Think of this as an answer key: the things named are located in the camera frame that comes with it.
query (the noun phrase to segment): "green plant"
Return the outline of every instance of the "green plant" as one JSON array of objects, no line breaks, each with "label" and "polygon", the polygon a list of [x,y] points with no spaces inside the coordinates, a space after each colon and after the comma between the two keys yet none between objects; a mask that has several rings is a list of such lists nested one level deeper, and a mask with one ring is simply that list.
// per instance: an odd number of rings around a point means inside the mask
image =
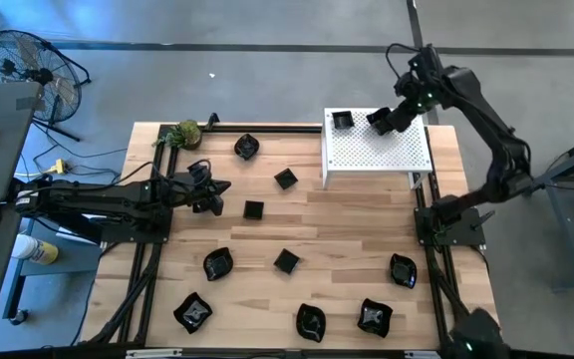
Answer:
[{"label": "green plant", "polygon": [[200,141],[200,128],[194,120],[187,120],[172,126],[167,134],[161,136],[153,146],[166,144],[170,147],[191,147]]}]

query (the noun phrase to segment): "gray floor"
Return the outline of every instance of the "gray floor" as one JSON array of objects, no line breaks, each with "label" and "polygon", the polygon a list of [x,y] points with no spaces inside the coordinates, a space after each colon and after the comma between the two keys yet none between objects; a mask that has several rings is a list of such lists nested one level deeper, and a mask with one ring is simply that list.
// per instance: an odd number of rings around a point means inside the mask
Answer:
[{"label": "gray floor", "polygon": [[[417,5],[425,40],[439,46],[574,48],[574,0],[417,0]],[[403,0],[167,0],[153,5],[10,0],[0,2],[0,28],[31,31],[48,39],[114,42],[412,41]],[[392,89],[394,77],[380,54],[67,54],[88,67],[94,81],[84,88],[78,113],[64,124],[84,137],[76,145],[63,140],[81,154],[124,147],[134,121],[206,120],[217,112],[227,122],[320,122],[324,107],[399,102]],[[408,56],[392,59],[402,69]],[[574,58],[443,56],[442,61],[475,71],[489,103],[530,144],[535,174],[574,145]],[[456,126],[469,185],[480,185],[490,153],[458,111],[438,115],[442,124]],[[41,133],[31,134],[24,149],[31,172],[35,169],[30,159],[47,145]],[[61,151],[45,157],[44,164],[57,157],[115,170],[123,162],[121,154],[83,162]],[[559,294],[550,290],[567,272],[570,256],[544,193],[485,208],[497,211],[484,230],[504,338],[516,348],[574,354],[574,290]],[[0,350],[69,344],[81,321],[91,277],[34,278],[36,283],[31,283],[22,301],[38,314],[18,327],[0,319]]]}]

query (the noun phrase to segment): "fan blade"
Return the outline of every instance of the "fan blade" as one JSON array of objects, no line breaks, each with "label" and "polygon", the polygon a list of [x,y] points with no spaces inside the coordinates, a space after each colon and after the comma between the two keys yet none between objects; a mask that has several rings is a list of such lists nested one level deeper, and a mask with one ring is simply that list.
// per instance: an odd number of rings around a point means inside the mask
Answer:
[{"label": "fan blade", "polygon": [[57,93],[59,94],[59,97],[65,101],[66,103],[68,103],[68,105],[72,105],[73,102],[75,102],[75,95],[76,95],[76,90],[75,87],[65,78],[62,78],[59,75],[54,75],[55,80],[52,81],[55,84],[55,87],[57,88]]},{"label": "fan blade", "polygon": [[37,49],[35,43],[24,38],[16,38],[15,40],[17,41],[17,50],[19,50],[21,60],[23,60],[26,68],[39,70],[39,62],[37,61],[39,49]]}]

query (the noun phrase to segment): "desk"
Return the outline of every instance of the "desk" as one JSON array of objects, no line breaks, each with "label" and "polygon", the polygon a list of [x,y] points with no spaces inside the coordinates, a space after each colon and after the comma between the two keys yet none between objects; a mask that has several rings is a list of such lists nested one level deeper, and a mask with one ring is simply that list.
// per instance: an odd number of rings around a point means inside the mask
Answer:
[{"label": "desk", "polygon": [[[124,173],[153,158],[151,143],[159,123],[136,123]],[[442,194],[467,190],[453,127],[429,127]],[[244,162],[233,153],[241,134],[205,134],[195,152],[181,151],[177,171],[209,158],[213,177],[231,180],[222,196],[223,215],[174,211],[169,242],[163,247],[146,345],[183,348],[435,349],[437,330],[424,251],[418,246],[413,208],[416,197],[407,176],[338,176],[322,189],[320,134],[252,134],[260,152]],[[294,187],[280,189],[273,176],[290,168]],[[145,180],[143,171],[134,180]],[[244,202],[265,202],[263,219],[242,217]],[[234,269],[208,282],[202,269],[206,254],[228,246]],[[282,248],[303,260],[291,276],[273,261]],[[90,299],[82,339],[97,334],[125,297],[135,246],[123,243],[105,255]],[[391,283],[389,260],[396,252],[419,268],[416,288]],[[496,316],[484,263],[467,247],[452,249],[463,302]],[[192,335],[172,311],[196,291],[214,314]],[[361,331],[356,323],[365,298],[394,310],[386,339]],[[301,303],[323,309],[327,331],[321,343],[305,340],[295,329]],[[141,312],[135,306],[130,339]],[[446,313],[451,314],[446,305]]]}]

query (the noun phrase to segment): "fan stand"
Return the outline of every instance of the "fan stand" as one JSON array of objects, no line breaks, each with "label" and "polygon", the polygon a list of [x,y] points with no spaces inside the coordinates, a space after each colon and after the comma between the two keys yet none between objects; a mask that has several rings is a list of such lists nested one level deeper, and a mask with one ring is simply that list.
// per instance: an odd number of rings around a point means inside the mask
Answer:
[{"label": "fan stand", "polygon": [[55,127],[55,122],[53,120],[55,118],[55,113],[57,112],[57,105],[59,105],[59,101],[61,101],[61,99],[60,99],[59,95],[57,95],[57,97],[55,98],[55,106],[53,106],[53,108],[52,108],[52,114],[50,114],[50,121],[48,121],[48,124],[43,123],[39,120],[34,120],[34,119],[32,120],[32,123],[35,124],[36,126],[43,127],[46,130],[54,131],[57,134],[65,136],[65,137],[72,139],[76,142],[80,142],[81,141],[80,138],[78,138],[74,135],[71,135],[70,133],[68,133],[64,130],[61,130],[61,129],[58,129]]}]

